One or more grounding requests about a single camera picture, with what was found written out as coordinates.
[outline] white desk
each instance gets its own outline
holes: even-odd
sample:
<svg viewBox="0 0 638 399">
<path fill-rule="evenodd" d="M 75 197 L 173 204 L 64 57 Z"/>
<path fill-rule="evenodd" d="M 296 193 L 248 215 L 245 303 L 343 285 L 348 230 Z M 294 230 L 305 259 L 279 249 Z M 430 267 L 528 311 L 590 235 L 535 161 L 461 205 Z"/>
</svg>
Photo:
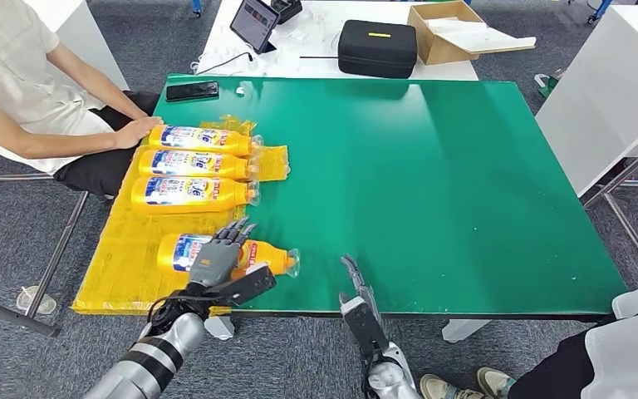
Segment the white desk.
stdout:
<svg viewBox="0 0 638 399">
<path fill-rule="evenodd" d="M 121 90 L 128 90 L 111 50 L 84 0 L 25 0 L 60 42 L 79 58 L 108 76 Z M 78 86 L 52 64 L 48 72 L 59 82 Z"/>
<path fill-rule="evenodd" d="M 638 6 L 608 9 L 536 118 L 579 196 L 638 156 Z"/>
<path fill-rule="evenodd" d="M 221 2 L 196 71 L 203 71 L 240 53 L 252 51 L 228 27 L 240 5 L 241 0 Z M 240 57 L 227 66 L 209 71 L 209 75 L 366 77 L 339 71 L 336 59 L 300 59 L 299 56 L 335 57 L 339 34 L 346 20 L 407 23 L 412 5 L 411 2 L 302 2 L 302 11 L 278 25 L 270 37 L 270 43 L 277 47 L 276 51 L 258 56 L 256 65 L 249 63 L 246 57 Z M 410 79 L 477 81 L 478 76 L 467 61 L 426 66 L 418 58 Z"/>
</svg>

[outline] cable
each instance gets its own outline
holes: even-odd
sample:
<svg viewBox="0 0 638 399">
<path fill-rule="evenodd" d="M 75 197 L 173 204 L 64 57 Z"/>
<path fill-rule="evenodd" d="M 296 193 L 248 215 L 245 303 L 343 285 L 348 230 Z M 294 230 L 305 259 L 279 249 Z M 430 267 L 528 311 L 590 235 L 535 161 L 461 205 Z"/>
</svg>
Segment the cable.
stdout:
<svg viewBox="0 0 638 399">
<path fill-rule="evenodd" d="M 214 295 L 214 296 L 208 296 L 208 297 L 193 297 L 190 295 L 169 295 L 167 297 L 162 297 L 157 299 L 155 302 L 153 302 L 152 305 L 150 305 L 150 309 L 148 309 L 148 323 L 150 323 L 150 320 L 152 320 L 153 318 L 153 312 L 155 311 L 155 305 L 157 305 L 158 303 L 161 303 L 163 301 L 166 301 L 168 299 L 180 299 L 183 301 L 193 301 L 193 302 L 212 302 L 215 301 L 217 299 L 220 299 L 221 295 Z"/>
<path fill-rule="evenodd" d="M 214 65 L 214 66 L 212 66 L 212 67 L 210 67 L 210 68 L 207 68 L 207 69 L 205 69 L 205 70 L 203 70 L 203 71 L 201 71 L 201 72 L 195 72 L 194 74 L 195 74 L 195 75 L 201 75 L 201 74 L 203 74 L 203 73 L 205 73 L 205 72 L 211 71 L 211 70 L 212 70 L 212 69 L 214 69 L 214 68 L 224 66 L 224 65 L 228 64 L 229 62 L 231 62 L 231 61 L 235 60 L 236 58 L 239 58 L 240 56 L 244 56 L 244 55 L 246 55 L 246 54 L 248 54 L 248 62 L 253 62 L 253 56 L 251 55 L 251 53 L 250 53 L 250 52 L 242 52 L 242 53 L 238 54 L 237 56 L 235 56 L 235 57 L 233 57 L 233 58 L 231 58 L 231 59 L 229 59 L 229 60 L 227 60 L 227 61 L 224 61 L 224 62 L 222 62 L 222 63 L 220 63 L 220 64 L 218 64 L 218 65 Z"/>
</svg>

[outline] black box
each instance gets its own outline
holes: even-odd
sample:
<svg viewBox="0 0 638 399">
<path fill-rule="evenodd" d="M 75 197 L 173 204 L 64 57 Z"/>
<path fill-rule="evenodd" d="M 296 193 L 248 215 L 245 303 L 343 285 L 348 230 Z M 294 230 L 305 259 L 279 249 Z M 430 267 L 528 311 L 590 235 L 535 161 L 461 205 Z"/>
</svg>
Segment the black box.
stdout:
<svg viewBox="0 0 638 399">
<path fill-rule="evenodd" d="M 354 75 L 407 78 L 417 62 L 410 25 L 350 20 L 339 39 L 339 69 Z"/>
<path fill-rule="evenodd" d="M 302 10 L 300 0 L 271 0 L 270 7 L 280 13 L 277 25 L 282 25 Z"/>
</svg>

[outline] gray carpet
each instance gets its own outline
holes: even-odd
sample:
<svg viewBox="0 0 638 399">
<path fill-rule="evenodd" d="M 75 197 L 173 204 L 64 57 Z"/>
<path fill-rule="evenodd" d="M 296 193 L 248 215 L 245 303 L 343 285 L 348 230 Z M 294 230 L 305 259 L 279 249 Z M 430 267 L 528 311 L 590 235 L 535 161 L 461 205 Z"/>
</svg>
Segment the gray carpet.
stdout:
<svg viewBox="0 0 638 399">
<path fill-rule="evenodd" d="M 481 79 L 513 80 L 533 111 L 542 104 L 535 73 L 565 66 L 586 40 L 590 13 L 583 2 L 474 0 L 492 26 L 513 35 L 534 35 L 537 49 L 483 56 L 474 65 Z M 98 21 L 130 85 L 159 91 L 164 76 L 189 71 L 200 54 L 218 9 L 206 2 L 202 20 L 186 0 L 92 0 Z M 0 158 L 0 173 L 25 167 Z M 617 195 L 638 228 L 638 189 Z M 76 194 L 48 181 L 0 184 L 0 304 L 13 308 L 22 285 L 32 285 L 53 250 Z M 81 222 L 52 283 L 56 313 L 43 320 L 62 326 L 57 339 L 38 336 L 0 321 L 0 398 L 80 397 L 130 346 L 142 318 L 80 316 L 67 308 L 79 287 L 109 204 L 87 202 Z M 628 286 L 638 287 L 638 254 L 605 204 L 590 213 Z M 387 320 L 390 336 L 408 354 L 415 376 L 439 374 L 474 387 L 482 366 L 522 375 L 557 342 L 581 331 L 577 322 L 497 321 L 464 342 L 444 342 L 445 321 Z M 228 341 L 209 339 L 185 363 L 164 397 L 358 398 L 357 349 L 340 320 L 249 318 L 238 320 Z"/>
</svg>

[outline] green table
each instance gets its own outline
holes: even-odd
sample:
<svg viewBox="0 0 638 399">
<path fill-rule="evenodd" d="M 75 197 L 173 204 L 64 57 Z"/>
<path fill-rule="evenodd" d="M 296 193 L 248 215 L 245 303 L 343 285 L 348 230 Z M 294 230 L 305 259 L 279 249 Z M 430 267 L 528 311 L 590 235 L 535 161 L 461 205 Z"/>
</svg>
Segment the green table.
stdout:
<svg viewBox="0 0 638 399">
<path fill-rule="evenodd" d="M 387 314 L 581 318 L 626 291 L 511 82 L 217 79 L 217 100 L 158 104 L 172 125 L 222 114 L 288 145 L 288 180 L 248 207 L 255 239 L 302 251 L 248 312 L 336 314 L 352 254 Z M 244 95 L 236 93 L 244 89 Z"/>
</svg>

